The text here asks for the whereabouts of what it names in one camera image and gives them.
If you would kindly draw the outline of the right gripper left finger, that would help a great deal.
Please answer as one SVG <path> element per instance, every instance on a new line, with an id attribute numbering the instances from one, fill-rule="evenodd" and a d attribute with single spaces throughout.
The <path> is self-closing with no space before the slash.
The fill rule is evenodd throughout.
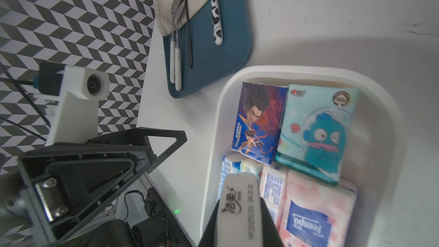
<path id="1" fill-rule="evenodd" d="M 219 201 L 213 210 L 198 247 L 214 247 Z"/>

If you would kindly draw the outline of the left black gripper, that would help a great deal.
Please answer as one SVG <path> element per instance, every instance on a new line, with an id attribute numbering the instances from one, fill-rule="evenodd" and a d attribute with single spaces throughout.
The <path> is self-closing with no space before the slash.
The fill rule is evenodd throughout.
<path id="1" fill-rule="evenodd" d="M 30 224 L 36 246 L 67 240 L 151 166 L 144 146 L 56 143 L 18 157 L 1 176 L 1 233 Z"/>

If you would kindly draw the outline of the white plastic storage box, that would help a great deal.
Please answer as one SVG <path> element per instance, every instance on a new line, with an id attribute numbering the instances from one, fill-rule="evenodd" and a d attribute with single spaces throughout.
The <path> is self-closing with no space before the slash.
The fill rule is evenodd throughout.
<path id="1" fill-rule="evenodd" d="M 250 66 L 237 72 L 225 84 L 213 128 L 200 231 L 205 230 L 216 206 L 222 158 L 232 152 L 232 133 L 243 82 L 360 89 L 341 174 L 359 188 L 346 245 L 379 247 L 384 242 L 394 193 L 406 158 L 406 122 L 394 98 L 380 84 L 363 74 L 334 67 Z"/>

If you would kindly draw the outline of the cartoon dark blue tissue pack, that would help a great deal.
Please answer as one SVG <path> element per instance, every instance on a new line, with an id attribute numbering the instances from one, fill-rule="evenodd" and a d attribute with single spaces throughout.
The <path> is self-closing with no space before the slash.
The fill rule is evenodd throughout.
<path id="1" fill-rule="evenodd" d="M 265 165 L 274 162 L 287 93 L 285 86 L 242 83 L 232 150 Z"/>

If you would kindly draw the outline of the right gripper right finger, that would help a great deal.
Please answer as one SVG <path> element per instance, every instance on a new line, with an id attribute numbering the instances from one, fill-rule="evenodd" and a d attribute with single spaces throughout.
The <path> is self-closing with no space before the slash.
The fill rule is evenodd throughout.
<path id="1" fill-rule="evenodd" d="M 275 223 L 269 213 L 264 199 L 260 198 L 262 217 L 262 239 L 264 247 L 284 247 Z"/>

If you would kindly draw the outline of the pink tissue pack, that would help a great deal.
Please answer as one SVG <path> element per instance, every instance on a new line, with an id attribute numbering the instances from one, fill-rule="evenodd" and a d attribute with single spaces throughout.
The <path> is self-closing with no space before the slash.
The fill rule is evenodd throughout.
<path id="1" fill-rule="evenodd" d="M 332 186 L 289 171 L 278 229 L 285 247 L 343 247 L 357 199 L 357 186 L 341 179 Z"/>
<path id="2" fill-rule="evenodd" d="M 281 225 L 287 180 L 287 168 L 276 163 L 264 166 L 260 181 L 260 197 L 264 199 L 276 229 L 279 229 Z"/>

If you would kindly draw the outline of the black sachet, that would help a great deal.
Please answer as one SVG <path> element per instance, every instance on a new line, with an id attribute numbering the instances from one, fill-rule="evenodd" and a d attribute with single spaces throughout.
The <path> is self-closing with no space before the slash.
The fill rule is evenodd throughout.
<path id="1" fill-rule="evenodd" d="M 255 175 L 236 173 L 225 178 L 218 205 L 214 246 L 263 246 L 261 201 Z"/>

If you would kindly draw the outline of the clear light blue tissue pack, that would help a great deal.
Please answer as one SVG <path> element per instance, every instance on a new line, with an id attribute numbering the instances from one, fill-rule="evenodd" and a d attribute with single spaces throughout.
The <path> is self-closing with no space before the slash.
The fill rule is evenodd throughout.
<path id="1" fill-rule="evenodd" d="M 218 185 L 218 192 L 217 192 L 217 201 L 221 198 L 222 189 L 227 175 L 240 173 L 241 162 L 244 159 L 246 159 L 246 157 L 240 153 L 231 154 L 223 157 L 219 185 Z"/>

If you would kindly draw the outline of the teal tissue pack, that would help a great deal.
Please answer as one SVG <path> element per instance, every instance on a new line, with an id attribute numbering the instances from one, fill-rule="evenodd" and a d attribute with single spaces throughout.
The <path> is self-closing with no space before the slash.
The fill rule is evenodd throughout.
<path id="1" fill-rule="evenodd" d="M 358 88 L 290 84 L 275 161 L 337 185 Z"/>
<path id="2" fill-rule="evenodd" d="M 264 164 L 258 161 L 255 161 L 251 158 L 247 158 L 240 163 L 240 172 L 241 173 L 251 173 L 256 176 L 258 181 L 260 181 L 262 172 L 263 172 Z"/>

